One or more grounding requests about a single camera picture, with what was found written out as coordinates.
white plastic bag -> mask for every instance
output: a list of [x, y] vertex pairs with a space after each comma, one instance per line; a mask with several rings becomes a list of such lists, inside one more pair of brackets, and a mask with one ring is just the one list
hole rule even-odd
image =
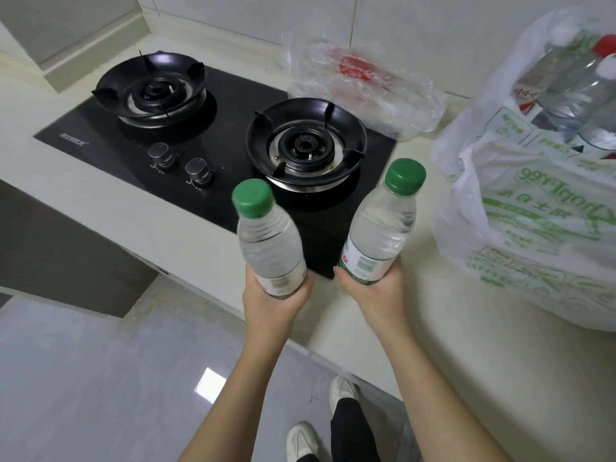
[[289, 35], [281, 65], [295, 79], [290, 97], [330, 100], [400, 141], [434, 130], [447, 107], [447, 94], [429, 78], [324, 38]]
[[[435, 142], [432, 160], [454, 183], [432, 230], [459, 269], [573, 323], [616, 331], [616, 161], [568, 149], [558, 133], [528, 123], [511, 97], [550, 28], [570, 15], [585, 19], [566, 10], [525, 30]], [[602, 19], [595, 32], [606, 29]]]

stove brand logo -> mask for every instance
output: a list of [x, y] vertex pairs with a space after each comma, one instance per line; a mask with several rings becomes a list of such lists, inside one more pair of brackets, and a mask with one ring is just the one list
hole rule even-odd
[[77, 144], [77, 146], [83, 146], [84, 144], [88, 144], [88, 142], [82, 141], [81, 139], [77, 139], [72, 136], [69, 136], [66, 133], [62, 133], [60, 137], [66, 139], [67, 141], [71, 141], [72, 143]]

green bottle cap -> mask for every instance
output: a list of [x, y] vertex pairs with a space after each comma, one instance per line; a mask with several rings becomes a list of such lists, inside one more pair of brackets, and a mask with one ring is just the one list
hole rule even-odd
[[272, 188], [258, 178], [245, 180], [237, 185], [231, 200], [237, 213], [246, 218], [266, 216], [272, 210], [274, 203]]
[[391, 162], [385, 174], [385, 186], [398, 196], [412, 196], [426, 181], [426, 169], [413, 159], [397, 159]]

white countertop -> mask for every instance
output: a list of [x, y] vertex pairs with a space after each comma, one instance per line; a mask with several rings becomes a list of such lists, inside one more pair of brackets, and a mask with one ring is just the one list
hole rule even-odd
[[[290, 80], [271, 57], [244, 55], [216, 39], [150, 35], [61, 95], [26, 74], [15, 78], [15, 67], [0, 60], [0, 178], [241, 313], [244, 262], [235, 234], [32, 137], [85, 100], [111, 64], [140, 49], [180, 51], [280, 89]], [[431, 145], [420, 137], [393, 154], [427, 169], [417, 223], [403, 251], [409, 309], [421, 341], [517, 459], [608, 460], [616, 453], [616, 337], [570, 325], [439, 256], [430, 219], [449, 183], [430, 162]], [[381, 346], [335, 281], [317, 276], [292, 338], [400, 396]]]

barcode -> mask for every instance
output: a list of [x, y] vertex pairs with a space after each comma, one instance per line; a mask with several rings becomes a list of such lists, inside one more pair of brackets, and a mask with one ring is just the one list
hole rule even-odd
[[370, 259], [369, 257], [361, 256], [359, 261], [357, 262], [357, 268], [361, 269], [364, 272], [372, 272], [376, 267], [376, 261], [374, 259]]
[[271, 280], [272, 280], [272, 287], [274, 288], [282, 288], [282, 287], [287, 287], [289, 285], [289, 278], [286, 275], [283, 275], [282, 277], [277, 277]]

